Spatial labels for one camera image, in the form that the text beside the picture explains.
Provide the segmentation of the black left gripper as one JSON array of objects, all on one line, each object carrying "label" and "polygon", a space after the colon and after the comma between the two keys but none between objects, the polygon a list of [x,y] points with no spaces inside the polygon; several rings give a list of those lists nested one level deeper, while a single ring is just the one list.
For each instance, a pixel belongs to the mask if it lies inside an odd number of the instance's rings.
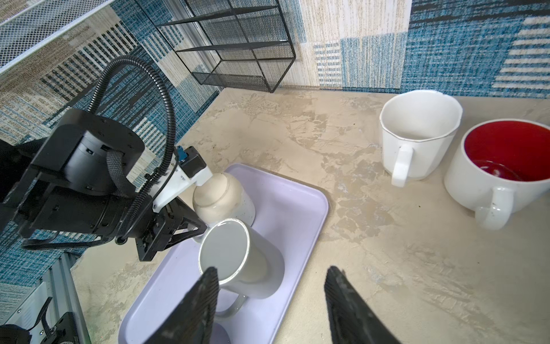
[{"label": "black left gripper", "polygon": [[189,239],[201,244],[207,229],[206,223],[181,199],[173,200],[159,213],[148,210],[138,223],[135,238],[138,259],[150,262],[158,252]]}]

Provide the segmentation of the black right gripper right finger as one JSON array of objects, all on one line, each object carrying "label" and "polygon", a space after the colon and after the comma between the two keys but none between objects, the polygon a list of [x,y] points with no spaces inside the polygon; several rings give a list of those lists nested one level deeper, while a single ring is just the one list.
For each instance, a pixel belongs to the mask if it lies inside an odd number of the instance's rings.
[{"label": "black right gripper right finger", "polygon": [[340,269],[328,269],[324,289],[333,343],[399,342]]}]

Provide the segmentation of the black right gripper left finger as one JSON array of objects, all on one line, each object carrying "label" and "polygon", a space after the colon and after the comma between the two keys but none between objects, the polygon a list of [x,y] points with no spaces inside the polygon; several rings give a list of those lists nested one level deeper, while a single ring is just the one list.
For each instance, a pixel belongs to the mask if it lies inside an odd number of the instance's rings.
[{"label": "black right gripper left finger", "polygon": [[219,295],[217,269],[204,272],[166,321],[147,339],[150,343],[209,343]]}]

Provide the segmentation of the cream speckled mug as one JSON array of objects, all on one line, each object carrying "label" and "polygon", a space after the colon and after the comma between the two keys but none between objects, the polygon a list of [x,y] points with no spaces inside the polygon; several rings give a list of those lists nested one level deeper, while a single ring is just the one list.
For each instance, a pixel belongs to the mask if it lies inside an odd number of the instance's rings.
[{"label": "cream speckled mug", "polygon": [[229,173],[215,173],[203,186],[197,186],[193,192],[193,208],[210,228],[229,218],[252,226],[256,218],[251,197]]}]

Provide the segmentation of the grey ceramic mug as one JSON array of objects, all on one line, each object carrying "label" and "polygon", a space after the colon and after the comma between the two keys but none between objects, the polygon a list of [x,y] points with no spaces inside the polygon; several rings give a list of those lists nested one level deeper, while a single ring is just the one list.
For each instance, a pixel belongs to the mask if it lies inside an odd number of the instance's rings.
[{"label": "grey ceramic mug", "polygon": [[249,298],[271,297],[281,286],[285,272],[280,250],[235,218],[217,223],[205,234],[198,264],[200,273],[216,268],[219,287],[238,295],[229,308],[216,313],[216,320],[234,316]]}]

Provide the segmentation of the white patterned mug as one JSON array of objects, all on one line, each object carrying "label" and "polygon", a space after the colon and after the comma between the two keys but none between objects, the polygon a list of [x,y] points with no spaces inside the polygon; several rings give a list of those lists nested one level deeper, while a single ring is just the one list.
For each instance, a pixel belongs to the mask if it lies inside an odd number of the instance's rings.
[{"label": "white patterned mug", "polygon": [[380,113],[382,163],[391,184],[404,187],[439,166],[461,124],[463,108],[435,90],[399,94]]}]

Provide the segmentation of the white ceramic mug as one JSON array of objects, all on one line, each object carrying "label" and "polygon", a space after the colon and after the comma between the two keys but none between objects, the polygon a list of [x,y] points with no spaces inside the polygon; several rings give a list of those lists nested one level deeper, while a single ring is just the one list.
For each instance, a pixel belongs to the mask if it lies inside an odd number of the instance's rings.
[{"label": "white ceramic mug", "polygon": [[549,127],[499,119],[469,129],[444,176],[448,194],[488,230],[549,190]]}]

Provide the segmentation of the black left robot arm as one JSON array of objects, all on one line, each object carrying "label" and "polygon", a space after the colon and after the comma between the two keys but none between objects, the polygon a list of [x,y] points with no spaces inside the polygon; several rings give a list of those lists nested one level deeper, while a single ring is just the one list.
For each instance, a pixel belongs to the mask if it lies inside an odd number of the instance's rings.
[{"label": "black left robot arm", "polygon": [[1,223],[14,222],[32,251],[134,239],[142,262],[204,234],[206,223],[179,199],[211,177],[199,152],[169,146],[168,166],[137,189],[128,175],[144,150],[123,124],[68,110],[49,137],[1,150],[1,180],[13,184]]}]

